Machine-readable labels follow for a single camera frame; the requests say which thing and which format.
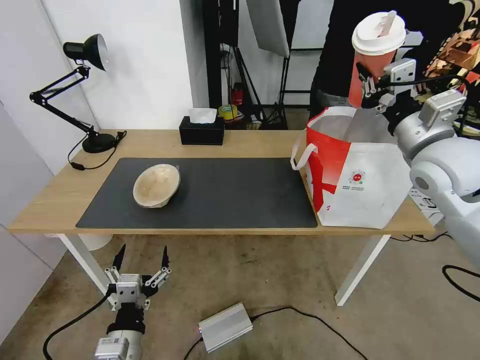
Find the table leg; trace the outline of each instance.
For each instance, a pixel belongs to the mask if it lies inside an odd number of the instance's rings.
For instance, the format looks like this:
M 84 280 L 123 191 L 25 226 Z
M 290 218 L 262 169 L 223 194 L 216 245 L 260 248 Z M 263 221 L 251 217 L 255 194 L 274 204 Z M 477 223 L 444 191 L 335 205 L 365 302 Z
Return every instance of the table leg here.
M 380 254 L 391 235 L 372 236 L 363 248 L 360 256 L 346 276 L 343 284 L 335 294 L 335 301 L 338 306 L 343 306 L 360 280 L 364 277 L 375 258 Z
M 102 294 L 105 294 L 109 287 L 110 280 L 80 236 L 77 234 L 56 234 L 56 236 L 65 244 L 68 251 L 70 251 L 75 260 L 78 261 Z M 113 296 L 110 296 L 108 301 L 114 305 L 115 299 Z

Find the black shirt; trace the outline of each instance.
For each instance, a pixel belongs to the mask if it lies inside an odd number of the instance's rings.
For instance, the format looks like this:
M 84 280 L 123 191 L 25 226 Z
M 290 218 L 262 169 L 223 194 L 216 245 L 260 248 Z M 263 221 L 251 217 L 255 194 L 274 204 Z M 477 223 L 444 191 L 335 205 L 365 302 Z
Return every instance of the black shirt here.
M 451 5 L 448 0 L 334 0 L 313 90 L 342 97 L 349 95 L 354 29 L 368 15 L 391 10 L 405 20 L 409 31 L 420 31 L 423 35 L 421 45 L 405 54 L 406 58 L 417 60 L 417 77 L 422 76 L 443 41 L 457 31 L 465 13 L 463 4 Z

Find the light stand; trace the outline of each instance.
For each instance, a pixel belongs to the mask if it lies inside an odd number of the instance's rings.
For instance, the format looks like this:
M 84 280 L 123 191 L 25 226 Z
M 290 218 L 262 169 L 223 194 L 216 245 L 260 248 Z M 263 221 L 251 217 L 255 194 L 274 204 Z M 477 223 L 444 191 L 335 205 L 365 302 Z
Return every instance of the light stand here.
M 81 83 L 85 79 L 89 78 L 90 68 L 85 64 L 80 65 L 74 71 L 69 74 L 61 77 L 57 81 L 52 82 L 51 84 L 45 86 L 44 88 L 34 91 L 30 94 L 30 100 L 37 105 L 40 105 L 44 109 L 47 109 L 49 112 L 57 115 L 58 117 L 69 122 L 73 126 L 79 128 L 88 134 L 88 137 L 83 141 L 82 147 L 86 153 L 96 154 L 102 153 L 104 151 L 110 150 L 116 146 L 117 140 L 113 135 L 110 134 L 100 134 L 95 131 L 94 126 L 78 120 L 63 111 L 59 110 L 55 106 L 49 104 L 49 100 L 56 97 L 58 94 L 63 93 L 64 91 L 74 87 L 75 85 Z M 55 85 L 65 81 L 66 79 L 79 74 L 81 77 L 75 80 L 74 82 L 64 86 L 54 88 Z

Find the jeans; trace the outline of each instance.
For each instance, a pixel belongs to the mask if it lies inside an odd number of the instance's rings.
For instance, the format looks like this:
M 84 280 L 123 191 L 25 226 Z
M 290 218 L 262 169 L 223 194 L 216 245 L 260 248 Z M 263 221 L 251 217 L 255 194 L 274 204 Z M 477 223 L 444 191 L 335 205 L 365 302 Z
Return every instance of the jeans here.
M 351 106 L 346 96 L 331 95 L 317 87 L 310 90 L 310 119 L 320 114 L 325 108 L 333 106 Z

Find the disposable cup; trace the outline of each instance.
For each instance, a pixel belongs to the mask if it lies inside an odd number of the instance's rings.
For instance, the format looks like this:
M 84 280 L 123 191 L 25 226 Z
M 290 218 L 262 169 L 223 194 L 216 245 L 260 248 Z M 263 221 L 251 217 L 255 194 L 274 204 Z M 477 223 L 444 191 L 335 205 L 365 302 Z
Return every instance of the disposable cup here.
M 392 62 L 395 51 L 405 42 L 406 35 L 405 21 L 394 11 L 369 15 L 355 27 L 351 37 L 355 56 L 348 93 L 351 106 L 362 106 L 362 81 L 357 63 L 368 69 L 376 83 L 383 75 L 384 67 Z

